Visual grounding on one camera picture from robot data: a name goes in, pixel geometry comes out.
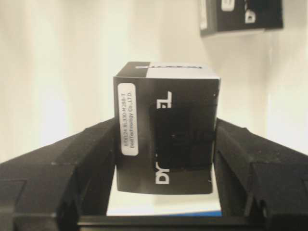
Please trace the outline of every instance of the box in background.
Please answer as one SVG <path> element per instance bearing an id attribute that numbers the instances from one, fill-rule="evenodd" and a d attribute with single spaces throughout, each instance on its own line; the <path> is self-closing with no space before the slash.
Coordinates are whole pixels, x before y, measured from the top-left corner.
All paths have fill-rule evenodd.
<path id="1" fill-rule="evenodd" d="M 114 77 L 119 191 L 212 192 L 219 85 L 204 65 L 127 63 Z"/>
<path id="2" fill-rule="evenodd" d="M 282 0 L 199 0 L 201 36 L 283 28 Z"/>

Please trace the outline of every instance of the cardboard box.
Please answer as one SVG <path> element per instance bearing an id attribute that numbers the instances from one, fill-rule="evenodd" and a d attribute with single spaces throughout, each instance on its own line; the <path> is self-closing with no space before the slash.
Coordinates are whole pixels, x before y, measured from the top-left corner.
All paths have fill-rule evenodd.
<path id="1" fill-rule="evenodd" d="M 199 0 L 202 36 L 283 28 L 281 0 Z"/>
<path id="2" fill-rule="evenodd" d="M 219 85 L 205 65 L 127 63 L 114 77 L 118 190 L 212 192 Z"/>

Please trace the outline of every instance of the white wall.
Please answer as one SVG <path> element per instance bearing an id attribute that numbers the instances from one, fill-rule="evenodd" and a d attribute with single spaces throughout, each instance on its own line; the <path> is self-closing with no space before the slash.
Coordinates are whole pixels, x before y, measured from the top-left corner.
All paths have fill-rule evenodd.
<path id="1" fill-rule="evenodd" d="M 292 2 L 282 32 L 200 38 L 192 0 L 0 1 L 0 161 L 111 118 L 112 76 L 128 61 L 206 63 L 222 78 L 220 118 L 307 150 L 307 105 L 293 103 L 307 97 L 307 3 Z M 136 198 L 148 212 L 219 208 L 217 193 L 170 200 L 115 188 L 110 205 Z"/>
<path id="2" fill-rule="evenodd" d="M 285 28 L 266 34 L 266 137 L 308 154 L 308 2 L 284 2 Z"/>

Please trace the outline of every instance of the white surface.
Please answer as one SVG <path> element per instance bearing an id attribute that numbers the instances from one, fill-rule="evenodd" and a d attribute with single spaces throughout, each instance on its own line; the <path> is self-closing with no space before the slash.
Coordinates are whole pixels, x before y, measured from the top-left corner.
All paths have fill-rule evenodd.
<path id="1" fill-rule="evenodd" d="M 221 77 L 220 118 L 307 153 L 307 1 L 283 2 L 283 31 L 200 38 L 192 0 L 0 1 L 0 161 L 111 118 L 112 76 L 128 61 L 208 64 Z M 109 212 L 218 207 L 216 192 L 113 187 Z"/>
<path id="2" fill-rule="evenodd" d="M 174 62 L 151 62 L 146 77 L 219 79 L 219 77 L 207 65 Z"/>

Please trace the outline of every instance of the white label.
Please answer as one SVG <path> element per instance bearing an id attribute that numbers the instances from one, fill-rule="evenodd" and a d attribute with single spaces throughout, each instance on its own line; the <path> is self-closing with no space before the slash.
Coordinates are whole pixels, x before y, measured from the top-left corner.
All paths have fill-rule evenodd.
<path id="1" fill-rule="evenodd" d="M 121 150 L 123 155 L 138 154 L 136 87 L 132 83 L 117 86 Z"/>
<path id="2" fill-rule="evenodd" d="M 200 0 L 200 29 L 207 29 L 206 0 Z"/>
<path id="3" fill-rule="evenodd" d="M 234 11 L 235 0 L 221 0 L 222 11 Z"/>

